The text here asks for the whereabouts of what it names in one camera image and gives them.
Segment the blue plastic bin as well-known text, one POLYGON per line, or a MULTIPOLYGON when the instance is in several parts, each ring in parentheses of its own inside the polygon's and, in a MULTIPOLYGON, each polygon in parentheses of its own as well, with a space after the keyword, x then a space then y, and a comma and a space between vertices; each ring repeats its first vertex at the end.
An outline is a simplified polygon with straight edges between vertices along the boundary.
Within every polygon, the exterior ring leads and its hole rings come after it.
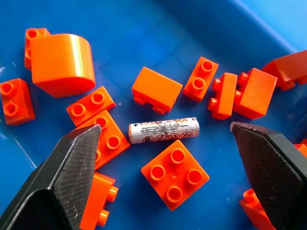
POLYGON ((0 0, 0 83, 27 82, 35 111, 33 121, 9 126, 0 102, 0 216, 59 139, 74 130, 66 108, 81 98, 56 99, 32 83, 24 67, 28 28, 89 42, 96 85, 116 103, 110 114, 123 134, 131 123, 196 117, 200 124, 199 136, 182 142, 210 180, 170 211, 141 168, 171 141, 133 144, 99 170, 116 180, 119 192, 97 230, 257 230, 239 204, 250 185, 230 130, 231 122, 249 119, 237 113, 212 118, 212 90, 199 103, 180 94, 161 115, 136 103, 131 88, 143 67, 186 84, 200 57, 217 63, 220 77, 307 50, 307 0, 0 0))

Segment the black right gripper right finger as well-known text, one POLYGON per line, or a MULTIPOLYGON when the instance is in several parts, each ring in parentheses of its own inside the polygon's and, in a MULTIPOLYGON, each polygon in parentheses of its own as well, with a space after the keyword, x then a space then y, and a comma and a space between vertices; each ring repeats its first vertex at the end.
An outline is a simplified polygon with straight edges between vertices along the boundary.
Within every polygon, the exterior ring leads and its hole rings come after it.
POLYGON ((282 133, 262 126, 230 126, 245 172, 276 230, 307 230, 307 157, 282 133))

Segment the white AA battery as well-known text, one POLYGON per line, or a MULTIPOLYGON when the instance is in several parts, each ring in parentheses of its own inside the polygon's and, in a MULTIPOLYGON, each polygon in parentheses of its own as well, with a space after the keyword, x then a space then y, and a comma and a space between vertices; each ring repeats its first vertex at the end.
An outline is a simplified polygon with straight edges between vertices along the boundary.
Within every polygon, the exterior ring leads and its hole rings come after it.
POLYGON ((197 137, 200 125, 195 117, 134 123, 129 125, 130 143, 139 144, 197 137))

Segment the large rounded orange brick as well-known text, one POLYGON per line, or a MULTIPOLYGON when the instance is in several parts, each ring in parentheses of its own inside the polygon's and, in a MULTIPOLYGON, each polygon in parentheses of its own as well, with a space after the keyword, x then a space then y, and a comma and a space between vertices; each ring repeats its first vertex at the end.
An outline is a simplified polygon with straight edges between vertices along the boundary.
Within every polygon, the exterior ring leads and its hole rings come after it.
POLYGON ((276 88, 289 90, 296 84, 307 83, 307 50, 276 58, 262 70, 277 77, 276 88))
POLYGON ((54 98, 85 93, 96 85, 89 42, 74 34, 30 41, 32 82, 54 98))

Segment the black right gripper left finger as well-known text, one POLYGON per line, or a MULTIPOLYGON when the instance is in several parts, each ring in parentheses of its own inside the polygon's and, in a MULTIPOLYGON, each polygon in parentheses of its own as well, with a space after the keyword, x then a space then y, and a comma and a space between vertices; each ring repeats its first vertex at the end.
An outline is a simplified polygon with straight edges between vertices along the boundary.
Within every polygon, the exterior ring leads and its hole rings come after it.
POLYGON ((90 125, 63 136, 0 217, 0 230, 79 230, 101 134, 90 125))

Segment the orange four-stud brick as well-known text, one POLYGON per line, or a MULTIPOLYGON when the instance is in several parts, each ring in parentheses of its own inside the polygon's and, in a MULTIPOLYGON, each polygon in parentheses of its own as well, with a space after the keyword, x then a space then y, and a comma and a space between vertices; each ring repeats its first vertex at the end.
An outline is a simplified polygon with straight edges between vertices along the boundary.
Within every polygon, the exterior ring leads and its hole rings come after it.
POLYGON ((171 211, 210 179, 180 140, 143 166, 141 172, 171 211))
POLYGON ((107 110, 100 112, 76 129, 90 125, 101 126, 101 134, 98 141, 95 160, 95 169, 97 170, 125 151, 130 146, 130 143, 107 110))

